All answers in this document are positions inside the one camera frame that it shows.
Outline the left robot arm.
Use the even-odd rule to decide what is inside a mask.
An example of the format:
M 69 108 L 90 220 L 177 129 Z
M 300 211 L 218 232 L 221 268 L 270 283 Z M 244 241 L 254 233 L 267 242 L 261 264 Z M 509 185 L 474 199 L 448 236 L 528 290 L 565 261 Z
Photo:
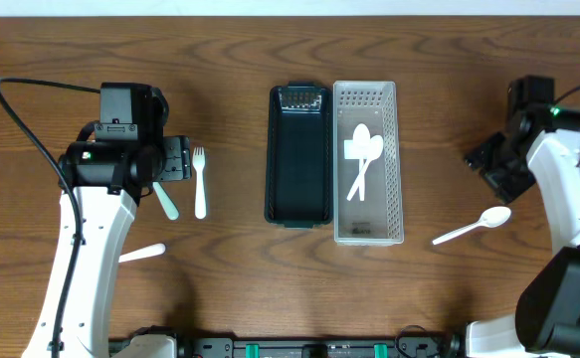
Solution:
M 100 115 L 60 158 L 71 193 L 45 301 L 26 357 L 105 357 L 118 259 L 143 189 L 191 176 L 188 137 L 166 136 L 160 89 L 100 87 Z

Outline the white spoon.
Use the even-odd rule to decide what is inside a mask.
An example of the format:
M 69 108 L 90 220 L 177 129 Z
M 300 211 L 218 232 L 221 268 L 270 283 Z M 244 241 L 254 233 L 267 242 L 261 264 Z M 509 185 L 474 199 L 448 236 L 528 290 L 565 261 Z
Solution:
M 352 135 L 352 144 L 353 144 L 355 156 L 358 160 L 359 171 L 361 171 L 362 167 L 364 166 L 366 148 L 369 145 L 369 143 L 370 143 L 370 132 L 369 132 L 368 127 L 363 123 L 358 124 L 356 126 L 356 128 L 354 129 L 354 132 Z M 364 175 L 360 176 L 359 186 L 357 188 L 357 192 L 358 192 L 359 200 L 361 202 L 363 202 L 365 200 Z
M 510 218 L 510 216 L 511 210 L 508 207 L 491 207 L 483 211 L 476 222 L 446 233 L 432 240 L 432 244 L 436 246 L 445 243 L 477 228 L 493 229 L 499 227 L 503 225 Z
M 355 179 L 355 181 L 353 182 L 347 196 L 346 196 L 346 200 L 350 201 L 354 194 L 356 193 L 356 191 L 358 190 L 361 182 L 364 180 L 365 178 L 365 173 L 368 170 L 368 167 L 370 166 L 370 163 L 376 159 L 378 159 L 383 151 L 383 147 L 384 147 L 384 140 L 383 137 L 381 135 L 374 135 L 370 138 L 369 144 L 366 147 L 365 150 L 365 154 L 366 154 L 366 160 L 362 166 L 362 168 L 359 170 L 359 173 Z

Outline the black plastic basket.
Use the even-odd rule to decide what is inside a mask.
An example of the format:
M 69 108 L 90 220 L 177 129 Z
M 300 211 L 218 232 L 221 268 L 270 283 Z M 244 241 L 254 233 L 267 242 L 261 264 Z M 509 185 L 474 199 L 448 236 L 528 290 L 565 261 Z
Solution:
M 332 220 L 329 88 L 290 82 L 270 91 L 264 217 L 287 229 Z

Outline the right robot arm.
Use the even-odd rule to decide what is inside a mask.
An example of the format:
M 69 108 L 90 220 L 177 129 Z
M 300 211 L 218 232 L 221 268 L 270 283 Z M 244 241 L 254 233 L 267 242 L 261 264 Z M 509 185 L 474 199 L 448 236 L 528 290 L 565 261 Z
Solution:
M 467 326 L 468 357 L 580 357 L 580 110 L 559 102 L 552 78 L 512 81 L 505 130 L 465 157 L 504 204 L 538 187 L 553 253 L 514 313 Z

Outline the white fork near basket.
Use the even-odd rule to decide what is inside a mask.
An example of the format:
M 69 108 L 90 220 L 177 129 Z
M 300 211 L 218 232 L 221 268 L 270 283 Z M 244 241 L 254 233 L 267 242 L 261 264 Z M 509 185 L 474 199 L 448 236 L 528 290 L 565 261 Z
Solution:
M 195 217 L 205 219 L 207 204 L 205 196 L 204 169 L 206 164 L 205 151 L 202 146 L 195 147 L 192 155 L 192 164 L 196 172 Z

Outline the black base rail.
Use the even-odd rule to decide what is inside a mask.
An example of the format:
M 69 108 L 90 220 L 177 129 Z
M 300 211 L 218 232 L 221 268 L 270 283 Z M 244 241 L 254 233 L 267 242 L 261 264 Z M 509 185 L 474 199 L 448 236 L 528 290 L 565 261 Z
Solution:
M 465 339 L 457 333 L 429 332 L 407 326 L 393 338 L 234 339 L 186 337 L 164 327 L 142 328 L 136 337 L 157 333 L 177 340 L 176 357 L 184 358 L 462 358 Z

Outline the mint green plastic fork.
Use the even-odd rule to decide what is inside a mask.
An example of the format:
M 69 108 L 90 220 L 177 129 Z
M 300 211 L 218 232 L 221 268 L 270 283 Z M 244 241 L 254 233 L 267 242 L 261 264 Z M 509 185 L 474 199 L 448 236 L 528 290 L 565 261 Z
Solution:
M 180 213 L 179 213 L 176 205 L 174 204 L 174 202 L 170 198 L 170 196 L 166 193 L 165 189 L 161 186 L 161 184 L 159 182 L 153 183 L 153 190 L 154 190 L 154 193 L 156 194 L 156 196 L 161 204 L 161 207 L 162 207 L 166 217 L 170 221 L 177 220 L 179 218 Z

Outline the clear white plastic basket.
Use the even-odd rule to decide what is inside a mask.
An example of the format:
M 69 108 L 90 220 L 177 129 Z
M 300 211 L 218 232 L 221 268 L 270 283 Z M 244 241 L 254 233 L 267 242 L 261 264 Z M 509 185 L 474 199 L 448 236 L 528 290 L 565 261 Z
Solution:
M 365 173 L 365 200 L 346 196 L 359 169 L 352 135 L 365 124 L 381 135 L 381 156 Z M 339 245 L 387 247 L 404 242 L 400 143 L 393 82 L 337 81 L 333 85 L 334 240 Z

